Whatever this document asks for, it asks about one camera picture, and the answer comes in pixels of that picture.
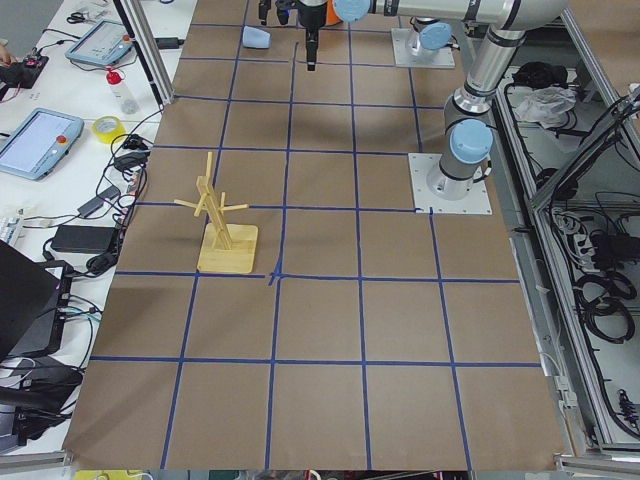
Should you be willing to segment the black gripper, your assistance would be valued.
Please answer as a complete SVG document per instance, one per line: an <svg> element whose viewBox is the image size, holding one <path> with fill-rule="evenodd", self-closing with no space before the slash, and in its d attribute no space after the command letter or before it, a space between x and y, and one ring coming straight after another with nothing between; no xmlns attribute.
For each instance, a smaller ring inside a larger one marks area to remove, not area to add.
<svg viewBox="0 0 640 480"><path fill-rule="evenodd" d="M298 16L305 30L306 65L308 71L316 70L319 47L319 29L325 26L327 0L299 0Z"/></svg>
<svg viewBox="0 0 640 480"><path fill-rule="evenodd" d="M258 19L261 25L268 24L269 12L276 9L276 16L280 25L289 23L291 1L290 0L260 0L258 3Z"/></svg>

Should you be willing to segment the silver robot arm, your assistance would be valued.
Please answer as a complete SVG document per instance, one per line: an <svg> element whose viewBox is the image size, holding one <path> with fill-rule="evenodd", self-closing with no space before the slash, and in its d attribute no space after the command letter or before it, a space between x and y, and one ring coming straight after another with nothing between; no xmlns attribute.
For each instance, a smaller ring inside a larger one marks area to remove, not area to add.
<svg viewBox="0 0 640 480"><path fill-rule="evenodd" d="M305 29L306 46L316 48L319 30L328 22L332 9L337 22L356 22L374 13L375 1L275 1L276 15L281 25L289 23L290 12L297 10L299 23ZM451 27L439 19L414 17L414 44L426 50L439 50L448 45Z"/></svg>
<svg viewBox="0 0 640 480"><path fill-rule="evenodd" d="M445 106L448 150L426 177L429 189L450 201L463 199L474 174L492 149L494 136L484 122L496 87L526 33L556 19L566 1L336 1L334 8L347 22L368 14L474 21L488 30L465 83Z"/></svg>

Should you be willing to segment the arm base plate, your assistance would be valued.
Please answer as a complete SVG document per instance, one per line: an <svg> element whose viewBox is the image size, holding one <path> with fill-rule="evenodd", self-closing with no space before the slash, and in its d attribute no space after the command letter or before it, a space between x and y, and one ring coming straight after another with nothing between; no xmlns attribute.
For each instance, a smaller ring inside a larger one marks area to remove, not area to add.
<svg viewBox="0 0 640 480"><path fill-rule="evenodd" d="M405 68L453 69L455 60L448 46L438 50L424 49L413 29L393 28L391 44L395 65Z"/></svg>
<svg viewBox="0 0 640 480"><path fill-rule="evenodd" d="M408 155L414 210L424 214L491 215L482 170L467 180L453 180L440 169L441 154Z"/></svg>

